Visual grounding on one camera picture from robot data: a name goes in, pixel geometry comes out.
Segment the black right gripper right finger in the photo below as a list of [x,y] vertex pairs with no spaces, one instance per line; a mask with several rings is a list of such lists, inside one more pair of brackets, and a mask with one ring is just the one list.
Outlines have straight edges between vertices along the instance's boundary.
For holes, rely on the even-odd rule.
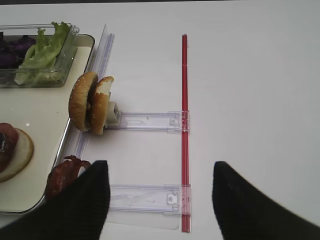
[[225,161],[213,167],[212,204],[225,240],[318,240],[319,226],[255,188]]

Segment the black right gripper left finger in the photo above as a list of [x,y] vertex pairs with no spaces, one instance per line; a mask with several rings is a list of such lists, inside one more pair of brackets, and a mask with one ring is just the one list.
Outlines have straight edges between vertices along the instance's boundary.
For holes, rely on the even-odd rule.
[[98,240],[110,206],[108,164],[95,161],[62,192],[0,230],[2,240]]

